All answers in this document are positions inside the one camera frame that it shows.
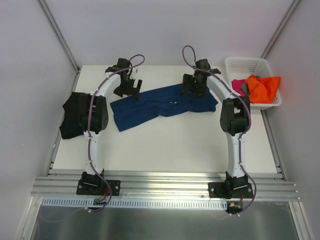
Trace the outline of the blue t shirt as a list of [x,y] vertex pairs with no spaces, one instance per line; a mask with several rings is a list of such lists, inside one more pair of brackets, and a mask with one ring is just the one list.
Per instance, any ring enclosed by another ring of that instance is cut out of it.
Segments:
[[118,130],[123,132],[159,116],[216,111],[218,101],[208,89],[203,97],[196,97],[189,92],[181,94],[182,88],[180,83],[141,92],[138,99],[128,96],[111,102]]

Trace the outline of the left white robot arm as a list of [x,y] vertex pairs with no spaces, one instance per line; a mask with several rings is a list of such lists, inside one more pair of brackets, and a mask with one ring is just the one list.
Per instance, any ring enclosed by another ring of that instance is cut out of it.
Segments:
[[81,176],[81,185],[93,194],[105,188],[103,148],[100,143],[109,123],[107,101],[113,94],[139,98],[142,80],[131,77],[136,65],[132,59],[119,58],[105,70],[101,82],[91,92],[72,92],[63,104],[64,119],[60,126],[63,139],[84,135],[87,144],[87,161]]

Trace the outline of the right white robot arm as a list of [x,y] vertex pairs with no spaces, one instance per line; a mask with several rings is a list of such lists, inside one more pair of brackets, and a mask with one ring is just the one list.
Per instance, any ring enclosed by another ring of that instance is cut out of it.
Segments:
[[220,127],[227,138],[228,167],[224,182],[214,186],[213,193],[220,198],[231,199],[249,186],[249,176],[244,167],[244,143],[251,127],[250,100],[232,90],[221,72],[212,69],[207,59],[198,60],[191,67],[194,73],[183,75],[181,93],[192,93],[201,98],[211,90],[222,103]]

